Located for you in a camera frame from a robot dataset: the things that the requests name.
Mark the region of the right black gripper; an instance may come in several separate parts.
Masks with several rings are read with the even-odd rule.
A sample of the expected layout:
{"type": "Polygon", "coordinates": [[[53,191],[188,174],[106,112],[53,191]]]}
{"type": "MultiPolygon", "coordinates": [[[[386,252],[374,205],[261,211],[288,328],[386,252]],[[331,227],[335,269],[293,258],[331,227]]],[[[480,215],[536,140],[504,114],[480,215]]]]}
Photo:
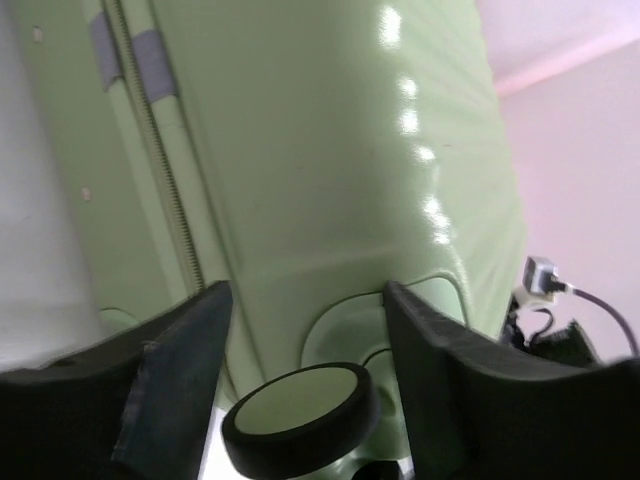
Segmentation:
{"type": "Polygon", "coordinates": [[[526,354],[573,367],[589,368],[602,363],[584,329],[577,321],[571,321],[565,328],[552,332],[555,315],[548,308],[548,302],[519,299],[511,295],[500,343],[526,354]],[[532,311],[547,316],[544,327],[526,337],[518,325],[519,314],[532,311]]]}

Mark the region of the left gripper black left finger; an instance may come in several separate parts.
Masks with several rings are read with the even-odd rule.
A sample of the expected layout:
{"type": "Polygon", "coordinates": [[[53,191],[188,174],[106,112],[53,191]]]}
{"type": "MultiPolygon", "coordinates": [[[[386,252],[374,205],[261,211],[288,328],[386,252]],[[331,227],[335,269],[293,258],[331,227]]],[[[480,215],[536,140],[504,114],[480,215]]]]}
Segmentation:
{"type": "Polygon", "coordinates": [[[232,316],[217,282],[39,369],[1,376],[5,479],[195,479],[232,316]]]}

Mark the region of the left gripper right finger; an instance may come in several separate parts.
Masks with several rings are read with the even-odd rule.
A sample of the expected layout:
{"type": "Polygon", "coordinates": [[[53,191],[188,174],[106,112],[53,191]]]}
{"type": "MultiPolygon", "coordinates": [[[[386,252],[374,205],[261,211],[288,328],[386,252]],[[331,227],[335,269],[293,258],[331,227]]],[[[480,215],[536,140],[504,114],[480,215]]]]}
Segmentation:
{"type": "Polygon", "coordinates": [[[576,368],[495,343],[390,282],[383,305],[418,479],[634,479],[639,362],[576,368]]]}

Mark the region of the green hard-shell suitcase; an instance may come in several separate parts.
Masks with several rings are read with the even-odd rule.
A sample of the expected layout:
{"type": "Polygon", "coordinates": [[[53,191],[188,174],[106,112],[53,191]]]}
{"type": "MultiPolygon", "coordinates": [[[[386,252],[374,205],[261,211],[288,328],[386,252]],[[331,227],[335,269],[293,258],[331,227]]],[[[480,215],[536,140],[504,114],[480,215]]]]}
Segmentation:
{"type": "Polygon", "coordinates": [[[229,408],[329,361],[409,454],[381,291],[496,338],[524,222],[472,1],[11,1],[103,324],[234,289],[229,408]]]}

